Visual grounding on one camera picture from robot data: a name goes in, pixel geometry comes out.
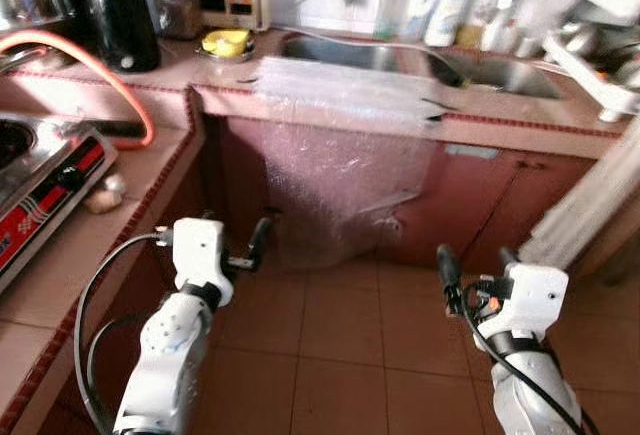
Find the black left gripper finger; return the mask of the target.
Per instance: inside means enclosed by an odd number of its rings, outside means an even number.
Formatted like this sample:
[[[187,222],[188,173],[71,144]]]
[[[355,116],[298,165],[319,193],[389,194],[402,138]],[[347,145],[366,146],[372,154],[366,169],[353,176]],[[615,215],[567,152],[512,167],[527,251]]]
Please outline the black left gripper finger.
[[[253,228],[250,240],[247,243],[247,265],[260,266],[262,257],[268,248],[268,238],[274,221],[270,216],[261,217]]]

